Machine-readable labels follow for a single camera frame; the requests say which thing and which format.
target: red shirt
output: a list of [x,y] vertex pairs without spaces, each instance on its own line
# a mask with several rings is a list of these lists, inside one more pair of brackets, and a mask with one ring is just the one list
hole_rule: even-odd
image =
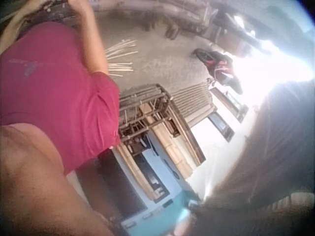
[[1,55],[1,125],[30,123],[51,139],[67,174],[115,142],[119,89],[89,74],[82,42],[58,23],[34,27]]

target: person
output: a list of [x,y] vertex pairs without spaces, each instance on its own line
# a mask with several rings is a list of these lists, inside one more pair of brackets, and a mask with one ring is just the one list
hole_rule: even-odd
[[65,175],[118,142],[119,88],[109,78],[88,0],[68,0],[80,34],[25,17],[47,0],[28,0],[1,45],[1,227],[9,235],[107,235]]

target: red motorcycle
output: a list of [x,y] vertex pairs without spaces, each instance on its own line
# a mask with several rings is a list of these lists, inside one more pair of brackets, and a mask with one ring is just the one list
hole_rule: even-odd
[[218,81],[223,86],[230,86],[238,94],[243,94],[240,80],[233,71],[233,60],[219,52],[208,52],[203,49],[194,51],[199,60],[207,67],[209,74],[214,78],[212,85]]

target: ground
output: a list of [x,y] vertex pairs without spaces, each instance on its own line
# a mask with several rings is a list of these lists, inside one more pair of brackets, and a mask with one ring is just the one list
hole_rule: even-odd
[[208,48],[209,41],[190,33],[181,33],[175,40],[166,39],[165,26],[157,25],[146,32],[142,27],[126,19],[102,19],[102,37],[108,47],[123,39],[137,40],[137,54],[113,59],[110,62],[132,62],[133,72],[112,77],[121,91],[144,84],[159,83],[174,92],[206,81],[209,73],[194,56],[196,48]]

